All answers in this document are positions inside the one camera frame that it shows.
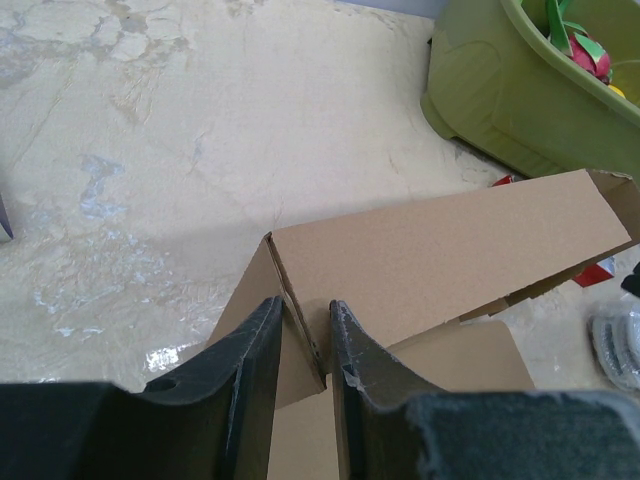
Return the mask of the brown cardboard box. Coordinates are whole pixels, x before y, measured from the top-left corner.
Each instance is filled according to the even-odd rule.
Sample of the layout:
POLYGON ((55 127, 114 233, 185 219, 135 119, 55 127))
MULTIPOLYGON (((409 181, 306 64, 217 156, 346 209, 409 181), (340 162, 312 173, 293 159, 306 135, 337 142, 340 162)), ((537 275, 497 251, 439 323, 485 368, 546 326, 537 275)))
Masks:
POLYGON ((453 392, 529 390, 496 314, 639 241, 639 190, 579 170, 288 227, 260 242, 213 332, 286 304, 268 475, 339 475, 329 305, 453 392))

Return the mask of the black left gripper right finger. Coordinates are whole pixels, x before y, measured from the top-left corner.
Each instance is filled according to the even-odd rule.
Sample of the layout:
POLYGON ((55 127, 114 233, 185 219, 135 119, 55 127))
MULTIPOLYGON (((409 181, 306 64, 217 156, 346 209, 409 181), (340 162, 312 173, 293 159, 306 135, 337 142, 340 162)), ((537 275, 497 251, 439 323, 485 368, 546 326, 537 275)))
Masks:
POLYGON ((639 407, 611 391, 450 393, 330 304, 343 479, 635 479, 639 407))

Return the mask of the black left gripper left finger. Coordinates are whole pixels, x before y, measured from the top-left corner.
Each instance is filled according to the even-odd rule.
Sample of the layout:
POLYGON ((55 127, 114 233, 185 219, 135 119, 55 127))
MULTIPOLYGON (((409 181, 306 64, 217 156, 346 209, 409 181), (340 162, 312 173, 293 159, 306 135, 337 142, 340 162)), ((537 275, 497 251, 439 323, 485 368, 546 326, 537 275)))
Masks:
POLYGON ((110 382, 1 388, 5 479, 263 479, 283 301, 139 393, 110 382))

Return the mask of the silver foil pouch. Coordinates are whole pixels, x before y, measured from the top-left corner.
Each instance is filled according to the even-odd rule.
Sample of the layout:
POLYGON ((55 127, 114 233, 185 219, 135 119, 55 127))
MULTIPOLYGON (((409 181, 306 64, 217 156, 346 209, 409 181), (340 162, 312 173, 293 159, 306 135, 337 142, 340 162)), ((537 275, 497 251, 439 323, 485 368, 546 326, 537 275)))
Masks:
POLYGON ((625 294, 591 307, 591 344, 601 370, 618 389, 639 393, 639 300, 625 294))

